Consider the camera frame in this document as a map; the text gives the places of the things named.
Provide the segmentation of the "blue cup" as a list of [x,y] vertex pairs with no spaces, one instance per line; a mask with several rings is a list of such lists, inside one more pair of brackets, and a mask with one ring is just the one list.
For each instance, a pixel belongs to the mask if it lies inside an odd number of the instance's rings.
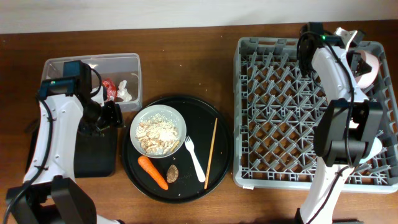
[[378,155],[382,150],[382,142],[379,138],[375,138],[370,153],[367,157],[360,160],[360,164],[366,163],[368,160]]

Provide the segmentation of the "red snack wrapper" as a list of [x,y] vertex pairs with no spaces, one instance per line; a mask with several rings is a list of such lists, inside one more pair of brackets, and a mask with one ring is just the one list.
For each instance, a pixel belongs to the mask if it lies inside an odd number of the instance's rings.
[[105,101],[114,101],[117,97],[115,83],[110,78],[106,78],[103,80],[102,84],[104,86],[104,91],[106,92]]

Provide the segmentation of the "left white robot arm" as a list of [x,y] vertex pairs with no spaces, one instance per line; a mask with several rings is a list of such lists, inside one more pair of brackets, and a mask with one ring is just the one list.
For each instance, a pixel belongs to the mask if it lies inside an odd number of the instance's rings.
[[95,100],[105,93],[102,86],[92,90],[96,72],[75,60],[63,64],[62,77],[42,81],[36,96],[40,125],[34,155],[23,184],[7,191],[4,223],[10,216],[18,223],[111,223],[97,214],[74,173],[80,122],[97,133],[124,125],[119,105]]

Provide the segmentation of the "pink bowl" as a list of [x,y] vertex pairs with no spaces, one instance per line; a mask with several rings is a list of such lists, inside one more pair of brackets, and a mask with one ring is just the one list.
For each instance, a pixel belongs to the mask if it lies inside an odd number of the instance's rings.
[[354,72],[355,80],[358,87],[367,88],[378,75],[379,60],[365,50],[358,50],[356,53],[359,54],[359,60]]

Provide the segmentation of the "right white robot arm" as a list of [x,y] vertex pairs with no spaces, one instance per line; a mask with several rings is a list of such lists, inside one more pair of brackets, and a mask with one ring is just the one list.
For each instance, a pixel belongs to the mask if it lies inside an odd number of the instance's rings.
[[339,27],[328,32],[321,22],[300,30],[299,69],[319,76],[328,106],[314,129],[317,168],[308,197],[296,211],[296,223],[331,223],[349,175],[381,152],[376,133],[383,108],[363,92],[378,75],[379,59],[358,48],[363,37],[361,30]]

